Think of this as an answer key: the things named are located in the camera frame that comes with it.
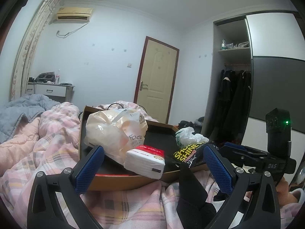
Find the white plastic bag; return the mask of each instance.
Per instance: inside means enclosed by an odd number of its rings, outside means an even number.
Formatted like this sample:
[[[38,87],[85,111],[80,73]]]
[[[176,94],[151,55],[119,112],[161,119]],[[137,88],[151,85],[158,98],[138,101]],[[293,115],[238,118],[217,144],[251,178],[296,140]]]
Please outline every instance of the white plastic bag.
[[[176,132],[176,142],[180,148],[184,148],[185,146],[191,144],[198,144],[198,143],[207,143],[209,141],[208,138],[204,137],[203,135],[196,133],[193,134],[194,129],[192,127],[185,127],[181,128],[179,131]]]
[[[126,152],[144,143],[147,128],[136,109],[98,111],[88,117],[84,143],[103,146],[108,157],[123,165]]]

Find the gray blanket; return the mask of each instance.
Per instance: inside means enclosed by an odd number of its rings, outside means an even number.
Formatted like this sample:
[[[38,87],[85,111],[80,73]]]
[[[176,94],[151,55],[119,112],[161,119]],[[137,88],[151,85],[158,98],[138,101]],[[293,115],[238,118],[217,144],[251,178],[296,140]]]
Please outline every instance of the gray blanket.
[[[15,135],[21,119],[31,123],[44,111],[60,104],[45,95],[26,95],[0,106],[0,144],[11,139]]]

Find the cable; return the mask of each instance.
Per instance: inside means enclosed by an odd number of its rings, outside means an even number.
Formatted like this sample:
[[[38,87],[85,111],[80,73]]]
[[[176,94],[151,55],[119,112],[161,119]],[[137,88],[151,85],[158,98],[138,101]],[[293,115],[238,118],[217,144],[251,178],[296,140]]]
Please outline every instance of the cable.
[[[83,111],[80,112],[79,115],[78,115],[78,119],[79,119],[79,120],[80,120],[80,116],[81,116],[82,113],[83,113]]]
[[[108,109],[110,108],[110,106],[113,105],[113,104],[118,104],[118,105],[120,105],[122,108],[124,108],[124,107],[122,106],[122,104],[119,104],[119,103],[116,103],[116,102],[115,102],[115,103],[110,104],[109,107],[107,108],[107,110],[108,110]]]
[[[143,107],[143,106],[141,106],[141,105],[139,105],[141,108],[143,108],[144,110],[145,110],[145,112],[147,113],[147,111],[146,111],[146,109],[145,109],[145,107]]]
[[[57,21],[57,20],[55,19],[55,20],[49,22],[49,25],[51,25],[51,24],[54,23],[55,21]]]
[[[75,29],[74,31],[68,32],[68,33],[66,33],[66,34],[64,34],[64,35],[59,34],[59,30],[58,30],[57,33],[56,33],[56,36],[57,36],[58,38],[65,39],[65,38],[67,38],[69,35],[71,35],[71,34],[77,32],[78,30],[80,30],[81,28],[83,28],[84,26],[86,26],[88,23],[89,23],[89,22],[87,22],[85,25],[82,25],[80,28],[77,28],[77,29]]]

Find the door handle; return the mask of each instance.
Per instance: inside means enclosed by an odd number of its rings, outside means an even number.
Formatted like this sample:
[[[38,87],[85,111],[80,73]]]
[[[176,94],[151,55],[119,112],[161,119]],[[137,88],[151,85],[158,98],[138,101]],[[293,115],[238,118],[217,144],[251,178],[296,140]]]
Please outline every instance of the door handle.
[[[140,90],[142,90],[142,89],[143,89],[143,86],[148,87],[148,85],[147,85],[147,84],[143,84],[143,81],[141,81]]]

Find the bottle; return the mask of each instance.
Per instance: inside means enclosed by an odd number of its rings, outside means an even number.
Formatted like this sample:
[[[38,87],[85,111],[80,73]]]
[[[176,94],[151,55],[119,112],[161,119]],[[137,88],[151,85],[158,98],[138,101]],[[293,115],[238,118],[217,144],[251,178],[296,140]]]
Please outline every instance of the bottle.
[[[58,70],[58,73],[55,76],[55,84],[59,84],[59,78],[60,78],[59,72],[60,72],[60,70]]]
[[[225,50],[227,49],[227,46],[226,46],[226,41],[225,39],[222,40],[222,50]]]

